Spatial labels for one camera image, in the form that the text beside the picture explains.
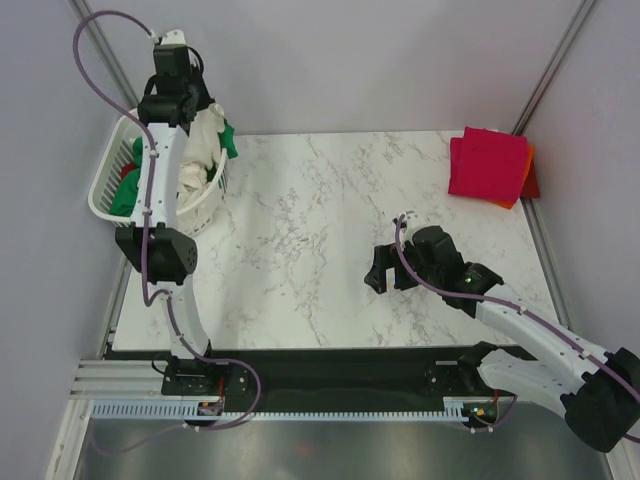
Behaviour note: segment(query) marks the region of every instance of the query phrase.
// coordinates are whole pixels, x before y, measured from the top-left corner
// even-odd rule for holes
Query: wire
[[[156,355],[156,358],[154,358],[153,360],[151,360],[151,368],[153,368],[156,372],[158,372],[160,375],[162,375],[164,377],[164,374],[166,372],[160,370],[157,365],[156,365],[156,360],[158,359],[158,357],[160,357],[160,355]]]
[[[202,60],[202,56],[200,55],[200,52],[198,52],[195,48],[193,47],[187,47],[189,49],[189,51],[191,53],[193,53],[193,55],[196,57],[196,59],[198,60],[198,70],[200,71],[200,75],[204,74],[204,60]]]
[[[500,404],[496,401],[496,403],[492,403],[491,404],[492,407],[495,407],[496,409],[496,421],[498,418],[500,418]],[[478,420],[480,423],[484,423],[485,425],[488,425],[490,427],[495,426],[496,422],[487,422],[486,420],[483,420],[480,418],[480,415],[478,415],[478,413],[476,412],[476,414],[474,415],[475,419]]]
[[[177,424],[174,423],[173,425],[169,425],[168,427],[163,428],[162,430],[158,430],[157,432],[143,438],[142,440],[134,443],[133,445],[129,445],[128,447],[121,448],[119,450],[106,450],[102,448],[100,445],[98,445],[96,442],[95,427],[92,425],[89,427],[89,442],[91,443],[91,446],[93,447],[93,449],[96,452],[98,452],[100,455],[104,457],[116,457],[118,455],[123,455],[132,450],[135,450],[136,448],[139,448],[169,432],[173,432],[175,430],[180,430],[182,428],[185,428],[184,425],[185,425],[184,423],[177,423]]]
[[[171,326],[173,328],[174,333],[176,334],[176,336],[178,337],[178,339],[180,340],[180,343],[185,347],[185,349],[190,352],[194,358],[205,362],[205,363],[209,363],[209,364],[235,364],[235,365],[239,365],[243,368],[245,368],[247,371],[249,371],[251,373],[251,375],[253,375],[253,377],[256,379],[256,384],[257,384],[257,392],[256,392],[256,396],[254,401],[252,402],[251,406],[249,407],[249,409],[242,415],[240,415],[240,417],[222,424],[222,425],[214,425],[212,427],[205,427],[205,430],[222,430],[222,429],[227,429],[227,428],[231,428],[234,427],[236,425],[239,425],[241,423],[243,423],[248,417],[249,415],[251,415],[253,413],[253,411],[255,410],[256,406],[258,405],[258,402],[260,400],[260,395],[262,393],[262,384],[260,382],[260,377],[258,376],[258,373],[255,371],[255,369],[253,367],[251,367],[251,365],[241,361],[241,360],[236,360],[236,359],[231,359],[231,358],[223,358],[223,359],[211,359],[211,358],[207,358],[204,357],[203,355],[200,355],[198,352],[196,352],[191,345],[189,345],[189,343],[184,339],[184,335],[182,334],[182,332],[180,331],[178,324],[176,322],[174,313],[173,313],[173,304],[172,304],[172,299],[171,299],[171,294],[169,291],[165,290],[165,289],[159,289],[156,290],[151,296],[149,295],[149,284],[148,284],[148,252],[149,252],[149,228],[150,228],[150,217],[151,217],[151,191],[153,188],[153,178],[154,178],[154,173],[155,173],[155,166],[156,166],[156,159],[157,159],[157,153],[154,149],[156,142],[155,139],[153,138],[153,135],[151,133],[151,131],[147,128],[146,125],[144,125],[139,119],[137,119],[135,116],[133,116],[131,113],[129,113],[125,108],[121,107],[120,105],[118,105],[116,102],[114,102],[113,100],[111,100],[102,90],[100,90],[100,88],[93,82],[93,80],[91,80],[91,78],[89,77],[89,75],[87,74],[86,69],[84,68],[84,65],[82,64],[82,60],[80,59],[80,51],[79,51],[79,43],[80,43],[80,35],[82,34],[82,32],[84,31],[84,29],[87,27],[87,25],[91,22],[93,22],[94,20],[96,20],[97,18],[103,17],[103,16],[116,16],[116,17],[122,17],[125,18],[127,20],[131,20],[133,23],[135,23],[136,25],[138,25],[140,28],[142,28],[145,33],[151,37],[154,38],[154,34],[153,32],[146,26],[144,25],[140,20],[138,20],[137,18],[133,17],[132,15],[129,15],[127,13],[124,12],[120,12],[118,10],[100,10],[98,12],[92,13],[91,15],[88,15],[87,17],[83,18],[82,21],[80,22],[80,24],[78,25],[78,27],[76,28],[76,31],[73,35],[73,58],[75,60],[76,66],[78,67],[78,70],[80,71],[80,74],[82,75],[82,77],[84,78],[84,80],[87,82],[87,84],[89,85],[89,87],[91,87],[91,89],[102,99],[104,100],[108,105],[110,105],[111,107],[113,107],[116,111],[118,111],[119,113],[121,113],[123,116],[127,117],[129,120],[131,120],[134,124],[136,124],[138,127],[140,127],[140,129],[142,130],[142,132],[144,133],[144,135],[147,138],[147,141],[149,142],[149,148],[151,149],[149,152],[149,173],[148,173],[148,178],[147,178],[147,186],[146,186],[146,191],[145,191],[145,198],[144,198],[144,207],[145,207],[145,211],[143,212],[143,227],[142,227],[142,249],[141,249],[141,276],[142,276],[142,298],[144,300],[144,303],[147,307],[151,306],[151,304],[153,303],[153,301],[158,298],[159,295],[166,295],[167,299],[167,310],[169,312],[169,319],[170,319],[170,323]],[[200,62],[200,68],[201,71],[204,70],[204,62],[202,62],[202,57],[200,56],[199,53],[194,51],[194,55],[196,55],[196,58],[198,58],[198,61]],[[96,449],[96,451],[102,455],[106,455],[106,456],[113,456],[113,455],[119,455],[122,453],[127,453],[135,448],[138,448],[141,445],[144,445],[145,443],[153,440],[154,438],[157,438],[160,435],[163,435],[166,432],[178,429],[178,428],[183,428],[182,427],[183,424],[179,424],[179,425],[172,425],[171,427],[168,427],[164,430],[161,430],[160,432],[157,432],[154,435],[151,435],[150,437],[147,437],[143,440],[141,440],[140,442],[127,447],[125,449],[122,450],[118,450],[118,451],[113,451],[113,452],[109,452],[106,450],[103,450],[101,448],[99,448],[94,441],[92,441],[92,444],[94,446],[94,448]]]
[[[495,423],[491,424],[491,425],[487,425],[486,427],[478,427],[478,428],[473,428],[470,429],[469,427],[465,426],[465,425],[458,425],[458,424],[449,424],[448,426],[455,428],[456,430],[465,430],[467,432],[471,432],[471,433],[492,433],[496,428],[500,427],[501,425],[503,425],[508,419],[509,417],[511,417],[511,415],[513,414],[513,411],[515,410],[515,406],[516,403],[518,402],[518,396],[514,395],[513,399],[511,400],[511,403],[509,404],[509,406],[507,407],[507,411],[504,412],[504,414],[502,415],[502,417],[498,418]]]
[[[518,305],[516,303],[510,302],[508,300],[504,300],[502,298],[491,297],[491,296],[487,296],[487,295],[477,295],[477,294],[474,294],[474,293],[451,292],[449,290],[443,290],[441,288],[434,287],[430,283],[424,281],[422,279],[422,277],[420,277],[420,275],[418,275],[416,273],[416,271],[413,270],[413,268],[411,268],[411,265],[409,265],[409,262],[407,261],[407,258],[405,257],[404,252],[402,251],[402,242],[400,241],[400,231],[402,230],[402,224],[403,224],[403,221],[404,221],[404,217],[405,217],[405,215],[401,214],[398,217],[398,220],[396,222],[396,233],[395,233],[396,250],[398,251],[398,257],[400,258],[400,261],[402,262],[402,265],[404,266],[405,270],[407,271],[409,276],[411,278],[413,278],[416,282],[418,282],[420,285],[425,287],[427,290],[431,290],[432,292],[437,293],[440,296],[451,297],[451,298],[466,298],[468,300],[477,300],[477,301],[480,301],[480,302],[485,302],[485,301],[486,302],[492,302],[492,303],[496,303],[498,305],[502,305],[503,307],[510,308],[510,309],[515,310],[517,312],[523,312],[524,315],[529,317],[531,320],[533,320],[535,323],[537,323],[541,327],[543,327],[543,328],[549,330],[551,333],[555,334],[557,337],[559,337],[561,340],[563,340],[567,345],[569,345],[572,349],[574,349],[577,352],[583,353],[582,346],[579,343],[577,343],[575,340],[570,338],[568,335],[566,335],[564,332],[562,332],[558,327],[556,327],[556,326],[552,325],[551,323],[547,322],[545,319],[543,319],[539,315],[533,313],[531,310],[523,309],[520,305]],[[616,372],[614,372],[608,365],[605,365],[604,363],[602,363],[600,360],[598,360],[592,354],[586,355],[586,358],[591,363],[596,365],[600,370],[602,370],[607,375],[609,375],[611,378],[613,378],[616,382],[618,382],[620,384],[620,386],[622,386],[622,388],[624,388],[634,398],[634,400],[637,403],[640,403],[640,392],[636,391],[636,389],[633,388],[624,378],[622,378],[620,375],[618,375]],[[624,438],[626,438],[627,440],[631,440],[634,443],[640,443],[640,438],[634,437],[634,436],[629,435],[629,434],[625,434]]]
[[[191,355],[193,355],[195,358],[197,358],[202,362],[210,363],[214,365],[227,364],[227,363],[239,365],[245,368],[249,373],[251,373],[251,375],[253,375],[253,378],[255,378],[256,380],[256,396],[253,399],[253,402],[251,403],[251,405],[249,406],[246,412],[244,412],[238,418],[231,420],[230,422],[223,423],[221,425],[216,424],[210,427],[201,427],[201,429],[210,430],[210,431],[223,430],[223,429],[235,427],[236,425],[240,425],[241,423],[244,423],[244,421],[249,418],[249,416],[254,412],[254,410],[258,406],[258,402],[260,401],[260,395],[262,394],[262,383],[260,382],[260,377],[258,376],[258,372],[256,372],[251,365],[249,365],[246,362],[243,362],[242,360],[237,360],[235,358],[207,358],[203,355],[200,355],[198,352],[196,352],[193,349],[193,347],[189,345],[189,342],[187,342],[184,339],[184,335],[182,335],[182,332],[180,332],[180,328],[178,327],[178,324],[176,322],[176,319],[173,313],[173,302],[171,297],[168,297],[166,301],[167,301],[167,312],[169,313],[169,322],[171,323],[171,328],[173,328],[173,331],[176,334],[176,337],[178,337],[178,339],[180,340],[180,343],[182,344],[182,346]]]
[[[498,405],[498,400],[500,399],[500,390],[494,388],[493,389],[493,399],[491,400],[491,406]]]

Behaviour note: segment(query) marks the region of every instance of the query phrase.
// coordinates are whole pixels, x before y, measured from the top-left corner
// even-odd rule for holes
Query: white laundry basket
[[[110,215],[109,210],[120,185],[120,170],[133,162],[131,146],[133,141],[141,135],[140,127],[127,117],[118,120],[89,190],[91,211],[99,218],[118,227],[128,225],[129,217]],[[216,174],[205,192],[195,202],[178,210],[178,230],[193,237],[209,225],[213,214],[224,200],[226,191],[227,150],[223,148]]]

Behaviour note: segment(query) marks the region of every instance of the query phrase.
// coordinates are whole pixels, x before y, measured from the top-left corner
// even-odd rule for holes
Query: metal floor
[[[85,439],[77,480],[556,480],[611,479],[604,455],[564,422],[519,404],[493,434],[435,423],[255,421],[221,432],[179,430],[117,457]],[[166,421],[93,420],[106,449],[131,445]]]

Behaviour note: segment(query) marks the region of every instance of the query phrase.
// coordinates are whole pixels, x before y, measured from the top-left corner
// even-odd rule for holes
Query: red cloth
[[[465,128],[451,139],[449,193],[515,203],[527,167],[527,139],[506,133]]]
[[[529,175],[527,175],[527,178],[524,180],[520,196],[524,198],[540,198],[540,187],[538,186],[538,177],[536,176],[536,166],[533,162],[531,162]]]
[[[129,175],[136,168],[138,167],[133,162],[127,163],[124,167],[122,167],[122,170],[120,170],[120,181],[124,180],[124,177]]]

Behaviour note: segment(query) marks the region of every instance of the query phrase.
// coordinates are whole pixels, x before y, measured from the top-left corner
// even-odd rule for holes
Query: marble tabletop
[[[555,319],[520,204],[447,194],[460,132],[244,136],[224,206],[196,237],[194,289],[214,349],[466,345],[509,339],[424,288],[376,295],[363,283],[392,220],[415,210],[466,260],[500,274]],[[127,285],[114,350],[169,349],[159,305]]]

